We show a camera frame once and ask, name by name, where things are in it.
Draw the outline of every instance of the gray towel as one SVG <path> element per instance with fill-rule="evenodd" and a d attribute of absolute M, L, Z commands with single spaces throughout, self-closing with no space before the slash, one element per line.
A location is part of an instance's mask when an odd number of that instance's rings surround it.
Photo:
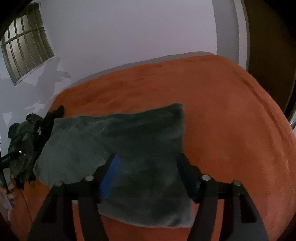
<path fill-rule="evenodd" d="M 136 114 L 58 118 L 34 173 L 49 188 L 60 180 L 74 183 L 116 153 L 119 170 L 99 213 L 136 226 L 190 227 L 191 201 L 176 165 L 183 134 L 181 104 Z"/>

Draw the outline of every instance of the orange blanket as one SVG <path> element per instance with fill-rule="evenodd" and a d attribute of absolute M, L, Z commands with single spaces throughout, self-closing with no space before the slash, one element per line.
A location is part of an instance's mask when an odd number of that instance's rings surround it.
<path fill-rule="evenodd" d="M 221 182 L 241 180 L 275 241 L 296 212 L 296 139 L 278 105 L 257 81 L 230 60 L 210 55 L 120 70 L 67 89 L 51 109 L 65 117 L 134 113 L 182 103 L 184 149 L 192 164 Z M 25 186 L 33 218 L 48 189 Z M 212 240 L 219 239 L 223 201 Z M 73 209 L 78 240 L 83 240 L 78 209 Z M 110 241 L 185 241 L 190 229 L 140 228 L 102 217 Z M 30 222 L 19 197 L 11 227 L 26 240 Z"/>

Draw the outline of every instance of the black cable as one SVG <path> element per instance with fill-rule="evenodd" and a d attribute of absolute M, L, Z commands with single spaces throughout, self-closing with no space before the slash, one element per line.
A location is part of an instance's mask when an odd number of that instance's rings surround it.
<path fill-rule="evenodd" d="M 22 191 L 20 189 L 19 189 L 19 191 L 20 191 L 20 193 L 21 193 L 21 195 L 22 195 L 22 197 L 23 197 L 23 199 L 25 201 L 25 204 L 26 204 L 26 207 L 27 207 L 27 211 L 28 211 L 28 214 L 29 214 L 29 217 L 30 217 L 31 224 L 33 224 L 33 220 L 32 220 L 32 217 L 31 217 L 31 214 L 30 214 L 29 207 L 28 207 L 27 201 L 25 199 L 25 196 L 24 196 L 24 194 L 22 193 Z"/>

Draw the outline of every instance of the window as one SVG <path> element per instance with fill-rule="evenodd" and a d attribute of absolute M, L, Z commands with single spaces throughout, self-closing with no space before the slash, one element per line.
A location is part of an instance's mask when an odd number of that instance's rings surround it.
<path fill-rule="evenodd" d="M 46 38 L 38 3 L 28 5 L 16 17 L 3 36 L 1 47 L 14 85 L 54 56 Z"/>

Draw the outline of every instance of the dark clothing pile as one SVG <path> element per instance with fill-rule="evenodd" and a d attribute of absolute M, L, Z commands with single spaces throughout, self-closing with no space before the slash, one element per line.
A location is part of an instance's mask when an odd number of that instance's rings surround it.
<path fill-rule="evenodd" d="M 25 153 L 9 164 L 18 188 L 24 189 L 24 183 L 27 180 L 29 182 L 35 180 L 33 172 L 35 162 L 51 135 L 54 119 L 63 117 L 64 112 L 65 108 L 61 105 L 57 110 L 48 112 L 44 118 L 36 114 L 29 114 L 26 121 L 10 126 L 8 138 L 11 139 L 11 142 L 8 153 L 16 150 L 22 150 Z"/>

